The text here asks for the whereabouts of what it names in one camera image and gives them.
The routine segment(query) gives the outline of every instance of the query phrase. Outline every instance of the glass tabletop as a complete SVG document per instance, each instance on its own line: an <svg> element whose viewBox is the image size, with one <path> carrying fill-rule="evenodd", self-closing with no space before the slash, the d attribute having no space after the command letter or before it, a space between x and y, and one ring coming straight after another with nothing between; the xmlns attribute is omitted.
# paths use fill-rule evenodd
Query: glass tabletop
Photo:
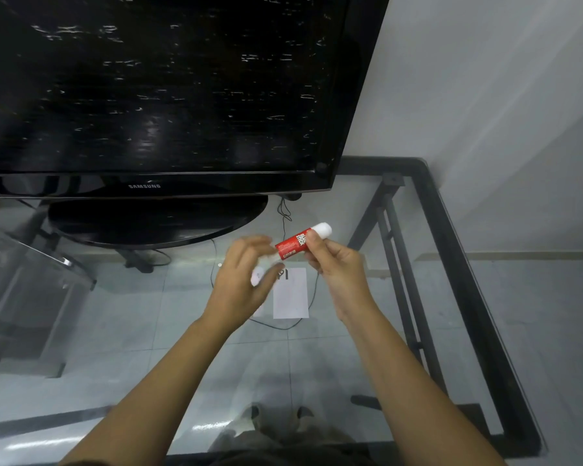
<svg viewBox="0 0 583 466"><path fill-rule="evenodd" d="M494 438L496 447L503 442L507 451L508 446L518 451L513 446L511 398L492 392L505 373L498 372L500 363L493 365L493 353L484 353L471 337L467 282L454 279L453 261L445 262L444 241L434 237L433 218L428 222L427 212L419 212L425 199L420 185L404 175L348 179L345 164L342 170L330 198L307 195L306 206L302 201L291 206L295 220L287 223L287 234L315 224L311 203L324 209L324 220L341 229L334 237L358 245L365 255L373 298L437 384ZM380 197L391 192L387 201ZM54 245L43 216L23 204L18 209L23 224L8 229L0 222L0 275L14 273L1 283L0 464L56 462L99 423L202 314L233 239L256 232L281 237L279 199L271 197L261 216L232 234L168 250L170 263L151 254L159 266L149 274L126 268L113 251L64 239ZM347 203L358 217L343 229L349 218L324 206L325 199ZM24 246L18 239L35 219L30 246ZM14 258L17 265L9 266ZM279 435L305 406L357 444L392 443L325 282L302 257L286 265L306 268L310 317L274 319L270 294L259 315L229 337L211 364L170 455L206 452L251 402L264 407L265 421ZM485 316L492 323L487 310ZM485 331L483 337L500 344L496 332ZM510 387L522 395L511 374L509 382L516 384ZM518 415L529 415L533 422L529 410Z"/></svg>

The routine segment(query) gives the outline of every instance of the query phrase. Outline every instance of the television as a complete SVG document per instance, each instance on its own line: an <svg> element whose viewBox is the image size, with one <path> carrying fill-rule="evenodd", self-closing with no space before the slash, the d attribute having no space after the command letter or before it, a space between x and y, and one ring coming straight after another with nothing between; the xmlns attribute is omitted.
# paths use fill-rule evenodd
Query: television
<svg viewBox="0 0 583 466"><path fill-rule="evenodd" d="M0 0L0 197L329 189L389 0Z"/></svg>

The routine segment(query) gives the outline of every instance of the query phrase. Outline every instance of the glue stick cap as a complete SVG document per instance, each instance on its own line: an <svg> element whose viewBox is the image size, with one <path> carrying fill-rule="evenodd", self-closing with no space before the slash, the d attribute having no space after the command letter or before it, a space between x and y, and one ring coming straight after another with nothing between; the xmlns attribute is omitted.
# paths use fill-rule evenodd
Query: glue stick cap
<svg viewBox="0 0 583 466"><path fill-rule="evenodd" d="M333 228L326 222L321 222L317 226L311 227L322 239L327 239L333 234Z"/></svg>

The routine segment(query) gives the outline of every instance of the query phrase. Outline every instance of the glass table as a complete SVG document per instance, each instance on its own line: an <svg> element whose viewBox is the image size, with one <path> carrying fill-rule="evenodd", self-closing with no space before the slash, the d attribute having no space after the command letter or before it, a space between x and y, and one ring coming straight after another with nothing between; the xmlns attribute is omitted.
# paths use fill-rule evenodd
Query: glass table
<svg viewBox="0 0 583 466"><path fill-rule="evenodd" d="M427 165L343 157L338 176L358 175L376 177L368 186L377 188L344 243L388 267L367 272L377 304L501 455L539 455L543 440ZM339 199L353 199L353 191L335 188ZM271 201L263 219L240 233L273 232L272 216L280 220ZM170 265L143 274L112 253L73 258L78 249L53 237L43 206L21 206L28 212L23 224L0 225L5 465L58 461L146 375L201 314L232 237L177 249ZM308 268L302 259L287 266ZM269 296L264 312L235 332L210 366L169 463L207 463L213 440L252 401L264 405L275 431L308 406L355 440L335 447L378 464L394 461L396 446L356 349L324 282L310 268L307 274L310 318L272 319Z"/></svg>

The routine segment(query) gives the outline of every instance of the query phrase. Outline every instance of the hand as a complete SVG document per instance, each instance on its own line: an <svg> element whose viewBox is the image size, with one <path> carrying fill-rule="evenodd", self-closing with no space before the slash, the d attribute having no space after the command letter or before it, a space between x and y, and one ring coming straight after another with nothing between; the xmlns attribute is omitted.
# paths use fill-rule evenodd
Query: hand
<svg viewBox="0 0 583 466"><path fill-rule="evenodd" d="M326 280L340 320L347 323L364 309L377 308L360 253L332 240L322 240L314 230L307 232L306 244L309 250L304 256Z"/></svg>
<svg viewBox="0 0 583 466"><path fill-rule="evenodd" d="M216 275L203 319L226 329L231 335L264 303L277 281L278 273L285 266L282 263L274 265L255 287L250 282L250 277L259 257L277 252L271 242L270 237L254 235L231 244Z"/></svg>

